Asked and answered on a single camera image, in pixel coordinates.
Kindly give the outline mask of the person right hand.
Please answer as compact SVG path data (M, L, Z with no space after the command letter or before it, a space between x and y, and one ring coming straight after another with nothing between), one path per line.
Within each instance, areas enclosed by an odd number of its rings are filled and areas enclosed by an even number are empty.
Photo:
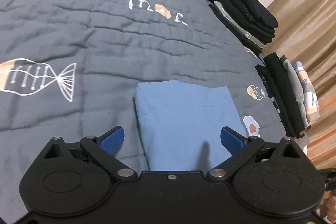
M330 223L336 223L336 196L335 190L330 192L329 199L326 203L327 207L327 220Z

